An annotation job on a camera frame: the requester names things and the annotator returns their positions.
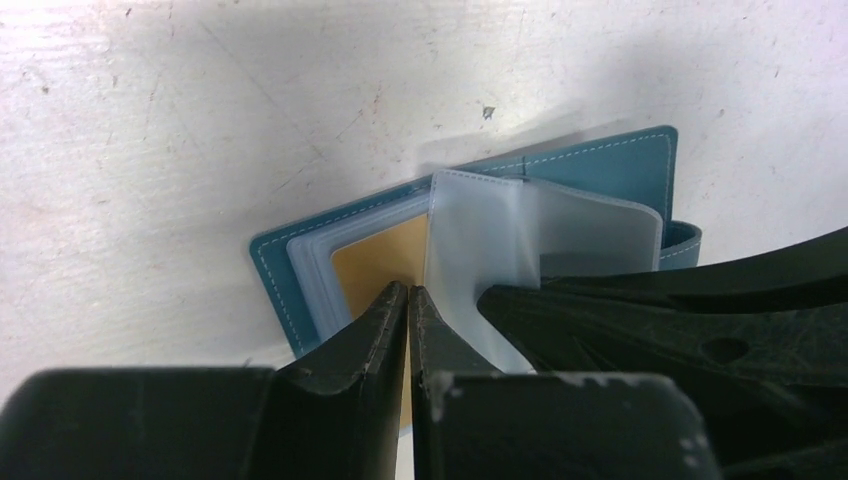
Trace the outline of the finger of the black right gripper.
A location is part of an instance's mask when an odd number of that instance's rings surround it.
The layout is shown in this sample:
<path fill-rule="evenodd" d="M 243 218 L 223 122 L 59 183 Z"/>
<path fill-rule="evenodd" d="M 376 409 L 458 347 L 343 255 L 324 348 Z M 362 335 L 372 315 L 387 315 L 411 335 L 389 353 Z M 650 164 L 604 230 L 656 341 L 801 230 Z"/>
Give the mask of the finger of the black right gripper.
<path fill-rule="evenodd" d="M 478 310 L 540 372 L 651 372 L 729 479 L 847 475 L 847 233 L 679 270 L 493 286 Z"/>

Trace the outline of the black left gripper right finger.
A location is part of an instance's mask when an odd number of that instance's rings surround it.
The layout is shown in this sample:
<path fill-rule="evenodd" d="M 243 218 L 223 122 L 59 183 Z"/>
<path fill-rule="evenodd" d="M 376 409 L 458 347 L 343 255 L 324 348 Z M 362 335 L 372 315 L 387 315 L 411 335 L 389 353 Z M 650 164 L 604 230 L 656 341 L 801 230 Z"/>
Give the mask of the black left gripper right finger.
<path fill-rule="evenodd" d="M 718 479 L 694 403 L 647 373 L 498 370 L 409 293 L 419 479 Z"/>

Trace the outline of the blue leather card holder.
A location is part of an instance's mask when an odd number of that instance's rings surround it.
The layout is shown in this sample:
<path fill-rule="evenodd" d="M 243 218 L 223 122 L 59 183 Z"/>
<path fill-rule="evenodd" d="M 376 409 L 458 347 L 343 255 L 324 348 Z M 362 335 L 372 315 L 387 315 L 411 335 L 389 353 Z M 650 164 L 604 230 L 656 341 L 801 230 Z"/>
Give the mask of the blue leather card holder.
<path fill-rule="evenodd" d="M 567 187 L 645 204 L 663 218 L 662 270 L 697 265 L 699 227 L 672 217 L 678 132 L 657 126 L 531 155 L 490 158 L 464 165 L 466 172 L 492 177 L 527 176 Z M 296 357 L 326 340 L 309 313 L 287 253 L 288 243 L 311 231 L 399 206 L 429 195 L 428 176 L 357 199 L 255 237 L 249 253 Z"/>

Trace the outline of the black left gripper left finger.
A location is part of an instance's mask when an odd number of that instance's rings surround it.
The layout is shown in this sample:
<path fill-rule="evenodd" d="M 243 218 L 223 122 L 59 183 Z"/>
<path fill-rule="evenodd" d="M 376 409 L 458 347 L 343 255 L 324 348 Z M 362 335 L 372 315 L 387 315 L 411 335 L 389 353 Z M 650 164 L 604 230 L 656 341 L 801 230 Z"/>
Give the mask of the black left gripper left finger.
<path fill-rule="evenodd" d="M 1 413 L 5 479 L 391 479 L 408 289 L 282 369 L 54 369 Z"/>

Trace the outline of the gold card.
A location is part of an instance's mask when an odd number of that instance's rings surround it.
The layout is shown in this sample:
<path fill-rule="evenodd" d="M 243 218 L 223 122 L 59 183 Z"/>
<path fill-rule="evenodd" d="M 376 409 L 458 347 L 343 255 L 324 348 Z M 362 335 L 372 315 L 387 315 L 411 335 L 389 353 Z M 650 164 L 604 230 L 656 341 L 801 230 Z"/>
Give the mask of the gold card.
<path fill-rule="evenodd" d="M 336 250 L 331 256 L 351 319 L 356 320 L 391 281 L 423 282 L 428 218 L 417 215 Z"/>

